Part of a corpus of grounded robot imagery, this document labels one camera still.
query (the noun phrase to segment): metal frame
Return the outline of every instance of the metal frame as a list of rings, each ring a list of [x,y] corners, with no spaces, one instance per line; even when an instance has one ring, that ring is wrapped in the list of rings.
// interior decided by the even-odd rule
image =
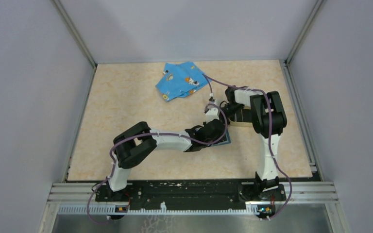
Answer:
[[[96,68],[98,64],[93,59],[88,47],[86,46],[84,40],[82,40],[81,35],[79,35],[78,30],[76,29],[75,25],[73,24],[71,18],[67,14],[67,11],[65,10],[60,0],[51,0],[51,2],[53,3],[53,6],[55,7],[56,11],[58,11],[59,16],[65,23],[66,27],[68,28],[68,31],[71,33],[73,39],[75,40],[82,54],[87,58],[91,66],[93,68]]]
[[[87,106],[87,103],[88,103],[89,93],[91,92],[92,83],[94,82],[96,70],[97,70],[97,67],[94,67],[93,70],[92,70],[91,80],[90,80],[89,85],[87,87],[87,93],[88,94],[86,95],[86,99],[85,99],[84,104],[82,106],[82,111],[81,111],[81,114],[79,116],[79,123],[78,123],[78,125],[77,125],[77,127],[76,127],[76,129],[74,131],[75,132],[75,138],[74,138],[73,144],[68,149],[69,159],[68,159],[67,166],[65,168],[65,173],[64,173],[64,175],[62,177],[62,181],[63,182],[65,182],[68,179],[70,164],[72,162],[72,156],[73,156],[73,153],[75,151],[75,145],[76,145],[76,143],[78,141],[79,131],[81,130],[82,120],[84,119],[85,109],[86,109],[86,106]]]
[[[51,0],[54,7],[58,11],[60,17],[64,21],[69,32],[75,39],[78,47],[80,48],[83,55],[87,58],[89,63],[93,66],[93,75],[90,82],[90,87],[88,88],[88,96],[92,81],[96,72],[97,64],[94,61],[92,55],[89,52],[89,49],[85,45],[81,36],[79,35],[76,27],[74,26],[72,20],[66,13],[60,0]],[[318,161],[317,152],[311,138],[310,130],[308,128],[308,122],[306,120],[303,107],[298,95],[298,89],[294,80],[294,77],[289,68],[290,63],[293,61],[294,56],[301,47],[307,33],[309,32],[317,13],[322,9],[322,6],[326,0],[317,0],[314,8],[312,9],[311,14],[308,17],[307,22],[305,23],[298,39],[296,40],[292,50],[290,51],[288,58],[286,60],[280,60],[281,69],[286,81],[287,89],[289,91],[292,104],[294,106],[294,111],[297,116],[297,121],[302,133],[302,137],[305,143],[305,149],[307,151],[310,166],[312,172],[318,172],[321,179],[324,180],[322,174],[322,169]],[[80,118],[79,125],[76,129],[76,137],[73,145],[70,148],[70,156],[73,154],[75,148],[76,140],[78,138],[79,129],[82,123],[83,115],[85,112],[87,98],[83,106],[82,115]],[[66,169],[66,173],[63,179],[63,182],[66,181],[69,170]],[[42,217],[41,226],[39,229],[40,233],[51,233],[53,226],[55,224],[55,219],[57,214],[86,214],[86,204],[92,193],[91,188],[95,183],[54,183],[51,192],[48,197],[46,208]],[[283,182],[285,191],[289,192],[289,183]],[[334,187],[333,182],[293,182],[293,194],[291,200],[288,204],[325,204],[328,221],[331,224],[332,230],[335,233],[338,232],[349,232],[348,224],[345,221],[342,208],[339,203],[339,199]],[[95,202],[95,197],[92,198],[92,204],[90,207],[90,213],[94,215],[105,215],[105,214],[114,214],[114,209],[116,206],[125,206],[127,202]],[[161,205],[161,210],[153,211],[129,211],[127,214],[131,215],[247,215],[254,214],[254,206],[257,204],[268,204],[269,202],[263,201],[248,201],[246,202],[246,210],[225,210],[225,211],[169,211],[166,209],[165,205]]]
[[[290,64],[292,60],[294,59],[295,55],[297,54],[299,48],[301,47],[302,43],[305,40],[306,35],[308,34],[309,30],[312,27],[312,24],[314,23],[318,13],[324,6],[326,0],[317,0],[315,2],[314,7],[312,8],[311,13],[308,16],[308,19],[306,20],[305,25],[303,26],[303,29],[301,30],[300,34],[298,35],[297,40],[295,41],[294,46],[292,46],[291,51],[289,52],[288,58],[286,59],[286,62]]]
[[[304,141],[304,146],[306,153],[309,158],[309,162],[311,165],[311,171],[317,170],[318,174],[321,177],[321,180],[325,181],[325,177],[322,174],[321,165],[318,161],[317,152],[315,149],[315,145],[313,140],[311,139],[310,129],[308,127],[308,122],[304,114],[304,110],[300,101],[300,97],[298,95],[297,86],[292,78],[291,72],[287,66],[287,63],[284,60],[279,61],[282,69],[282,73],[284,75],[284,79],[287,85],[287,90],[291,97],[292,106],[294,107],[295,115],[297,116],[298,125],[300,127],[301,136]]]

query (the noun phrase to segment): enclosure wall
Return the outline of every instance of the enclosure wall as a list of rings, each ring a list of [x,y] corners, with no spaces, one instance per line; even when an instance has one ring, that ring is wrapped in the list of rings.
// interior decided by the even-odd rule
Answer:
[[[290,69],[352,232],[373,231],[373,1],[327,1]]]
[[[92,67],[49,0],[0,0],[0,232],[36,232]]]
[[[97,63],[285,59],[316,0],[61,0]]]

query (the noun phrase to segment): cartoon print fabric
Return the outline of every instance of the cartoon print fabric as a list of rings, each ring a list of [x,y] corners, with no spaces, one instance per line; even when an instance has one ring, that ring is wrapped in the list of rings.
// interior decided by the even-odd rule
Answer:
[[[176,97],[185,98],[208,84],[203,72],[193,63],[166,63],[164,76],[156,85],[165,101]]]

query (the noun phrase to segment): beige table surface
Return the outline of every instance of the beige table surface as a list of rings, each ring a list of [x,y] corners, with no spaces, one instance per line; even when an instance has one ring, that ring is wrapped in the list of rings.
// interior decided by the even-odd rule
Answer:
[[[102,180],[111,171],[112,140],[140,121],[151,128],[180,131],[201,125],[208,85],[191,96],[165,102],[155,85],[165,63],[98,65],[89,94],[69,181]],[[278,163],[291,177],[311,177],[295,113],[277,60],[195,62],[208,76],[237,86],[280,93],[288,118],[278,148]],[[215,98],[226,100],[225,86],[212,82]],[[133,168],[130,180],[253,178],[260,140],[253,128],[230,126],[231,144],[184,153],[153,151]]]

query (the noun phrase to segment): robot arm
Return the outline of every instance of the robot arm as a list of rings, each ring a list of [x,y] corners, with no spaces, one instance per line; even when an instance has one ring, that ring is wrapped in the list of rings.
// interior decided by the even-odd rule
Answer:
[[[264,95],[257,91],[236,90],[230,87],[225,94],[229,103],[243,104],[251,108],[253,128],[261,140],[261,160],[255,174],[257,193],[275,189],[279,184],[278,171],[269,148],[270,120]],[[272,111],[271,149],[277,158],[278,143],[283,129],[287,126],[287,117],[279,93],[272,91],[267,93],[267,97]]]
[[[115,149],[115,157],[118,164],[115,166],[114,175],[110,178],[109,185],[112,191],[119,191],[126,187],[131,168],[139,165],[153,150],[179,150],[183,152],[199,151],[208,145],[203,145],[188,138],[203,142],[211,142],[219,138],[225,130],[225,124],[229,124],[230,116],[241,110],[244,106],[251,108],[252,124],[261,140],[261,161],[255,174],[255,189],[257,194],[275,189],[278,184],[278,171],[269,150],[269,116],[266,112],[267,105],[263,95],[255,91],[236,90],[228,88],[225,91],[228,103],[222,107],[227,117],[227,122],[219,117],[218,108],[209,108],[205,111],[206,123],[203,126],[195,126],[180,132],[168,132],[151,129],[146,122],[140,122],[114,139],[114,144],[129,137],[135,137],[140,141],[137,145],[135,140],[120,144]],[[269,92],[268,101],[272,109],[272,134],[271,148],[275,157],[278,154],[278,143],[287,125],[287,118],[282,107],[278,92]],[[173,133],[179,135],[152,135],[140,136],[143,133]]]
[[[217,108],[207,110],[207,121],[203,126],[195,126],[191,129],[185,129],[180,132],[159,131],[151,129],[146,122],[140,122],[127,131],[118,135],[114,139],[114,144],[126,138],[134,137],[140,141],[137,145],[135,138],[117,146],[115,149],[115,158],[118,164],[115,166],[114,175],[110,178],[109,185],[112,191],[122,190],[127,185],[127,180],[131,172],[131,168],[139,165],[153,150],[179,150],[183,152],[199,151],[208,145],[203,145],[192,141],[197,139],[202,142],[211,142],[222,136],[225,130],[225,124],[219,120]],[[157,135],[140,136],[144,133],[157,133]],[[176,136],[162,135],[172,133]]]

